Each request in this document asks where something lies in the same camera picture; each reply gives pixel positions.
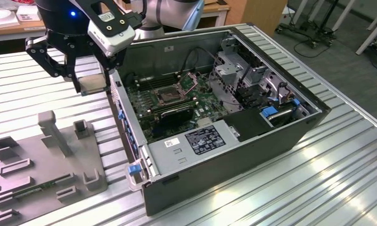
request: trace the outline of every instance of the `metal rail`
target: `metal rail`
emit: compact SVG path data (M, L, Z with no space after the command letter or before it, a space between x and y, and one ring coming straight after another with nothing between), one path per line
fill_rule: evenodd
M290 151L152 217L125 181L126 156L105 94L80 97L25 53L0 56L0 137L41 133L34 116L41 111L54 111L60 128L85 119L109 183L105 192L25 226L377 224L377 120L257 28L236 27L333 111ZM78 60L76 71L97 73L94 59Z

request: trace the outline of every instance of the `connector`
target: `connector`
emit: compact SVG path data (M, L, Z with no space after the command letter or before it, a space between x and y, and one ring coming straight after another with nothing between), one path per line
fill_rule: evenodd
M125 14L125 17L128 18L128 23L134 30L142 26L144 17L141 14L129 12Z

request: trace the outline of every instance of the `white box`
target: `white box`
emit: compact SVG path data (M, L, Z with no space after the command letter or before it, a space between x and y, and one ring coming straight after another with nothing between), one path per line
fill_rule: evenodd
M285 6L284 11L282 11L282 16L281 16L278 23L289 25L290 16L292 16L292 18L294 17L294 11L292 9L289 9L288 6Z
M16 25L20 25L18 19L14 15L14 12L10 12L10 16L5 18L5 20L0 20L0 28L16 26Z
M37 6L20 6L17 11L17 18L20 21L40 21Z

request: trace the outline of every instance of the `motherboard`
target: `motherboard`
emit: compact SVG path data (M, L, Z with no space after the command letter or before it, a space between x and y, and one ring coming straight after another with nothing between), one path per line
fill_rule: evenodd
M134 78L128 97L149 143L205 126L228 111L209 86L209 74L188 72Z

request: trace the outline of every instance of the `gray floor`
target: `gray floor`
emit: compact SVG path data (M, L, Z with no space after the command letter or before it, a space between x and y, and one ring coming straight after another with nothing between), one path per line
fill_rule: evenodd
M289 5L298 7L301 0L289 0ZM308 13L313 5L309 0L304 13ZM321 21L329 3L325 2L317 15L316 21ZM342 13L341 8L336 8L328 27L333 24ZM349 14L336 35L338 40L333 46L316 58L305 58L293 51L293 46L306 38L289 31L274 35L274 40L285 49L298 57L298 59L314 70L314 72L377 118L377 69L372 66L365 54L356 55L354 52L369 36L366 27L369 22ZM297 47L297 51L313 56L325 46L310 49L305 45Z

